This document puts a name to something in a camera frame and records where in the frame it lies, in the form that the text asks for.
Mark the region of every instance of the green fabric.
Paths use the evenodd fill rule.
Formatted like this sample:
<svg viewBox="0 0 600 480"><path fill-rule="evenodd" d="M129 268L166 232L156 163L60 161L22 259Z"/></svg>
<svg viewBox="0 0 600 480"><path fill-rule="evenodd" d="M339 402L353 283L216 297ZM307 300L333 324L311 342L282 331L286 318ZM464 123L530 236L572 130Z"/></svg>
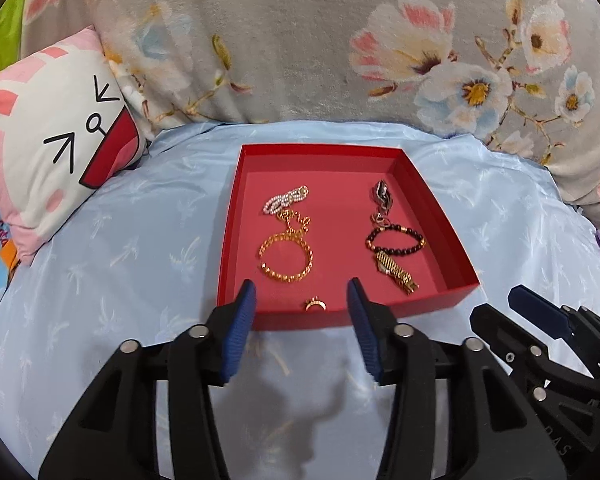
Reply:
<svg viewBox="0 0 600 480"><path fill-rule="evenodd" d="M24 0L6 0L0 8L0 70L20 57Z"/></svg>

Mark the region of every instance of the cartoon face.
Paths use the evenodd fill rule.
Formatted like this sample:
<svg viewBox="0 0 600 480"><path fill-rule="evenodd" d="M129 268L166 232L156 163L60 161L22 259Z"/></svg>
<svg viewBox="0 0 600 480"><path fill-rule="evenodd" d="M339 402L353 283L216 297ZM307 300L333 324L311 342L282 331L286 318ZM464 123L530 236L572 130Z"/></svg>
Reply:
<svg viewBox="0 0 600 480"><path fill-rule="evenodd" d="M48 240L144 147L95 32L0 73L0 210Z"/></svg>

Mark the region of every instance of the black bead bracelet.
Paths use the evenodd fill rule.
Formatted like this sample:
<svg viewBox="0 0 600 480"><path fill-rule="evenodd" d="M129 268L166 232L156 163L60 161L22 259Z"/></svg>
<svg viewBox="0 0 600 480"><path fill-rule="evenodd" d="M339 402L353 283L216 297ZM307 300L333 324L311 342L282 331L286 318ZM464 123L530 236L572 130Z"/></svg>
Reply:
<svg viewBox="0 0 600 480"><path fill-rule="evenodd" d="M400 231L401 233L405 233L413 238L415 238L418 243L413 247L409 247L407 249L391 249L388 247L377 247L374 245L374 240L376 236L378 236L382 231ZM424 237L417 231L414 231L410 227L402 227L398 224L389 224L386 227L376 227L371 234L366 237L366 246L371 249L376 254L382 251L383 253L388 254L389 256L406 256L407 254L413 254L416 251L419 251L423 248L427 243L424 241Z"/></svg>

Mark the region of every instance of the red box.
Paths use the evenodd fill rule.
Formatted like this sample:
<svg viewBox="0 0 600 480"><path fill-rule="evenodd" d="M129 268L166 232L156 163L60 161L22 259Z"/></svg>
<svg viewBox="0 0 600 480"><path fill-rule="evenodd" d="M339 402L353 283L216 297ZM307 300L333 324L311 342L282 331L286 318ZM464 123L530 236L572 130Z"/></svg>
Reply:
<svg viewBox="0 0 600 480"><path fill-rule="evenodd" d="M396 257L419 288L407 295L381 274L365 245L377 206L371 190L384 179L394 198L391 222L411 227L427 241L409 256ZM305 185L307 198L292 209L311 217L304 240L314 252L314 266L295 283L264 275L260 245L286 227L262 208L272 196ZM376 244L406 248L416 240L383 232ZM306 263L302 249L278 242L264 254L267 265L295 274ZM402 150L340 144L247 144L235 172L222 245L218 305L234 300L242 280L256 286L255 330L298 330L350 324L347 282L357 277L371 301L391 307L396 317L455 306L479 285L462 244L432 192ZM313 296L327 310L306 302Z"/></svg>

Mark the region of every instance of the red mouth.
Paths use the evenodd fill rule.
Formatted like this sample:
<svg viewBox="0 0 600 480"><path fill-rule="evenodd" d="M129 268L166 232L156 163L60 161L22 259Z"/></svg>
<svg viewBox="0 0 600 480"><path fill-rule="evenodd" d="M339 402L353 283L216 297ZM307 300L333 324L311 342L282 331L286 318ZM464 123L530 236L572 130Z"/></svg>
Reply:
<svg viewBox="0 0 600 480"><path fill-rule="evenodd" d="M136 124L129 110L123 107L80 177L80 184L98 189L111 175L131 162L139 144Z"/></svg>

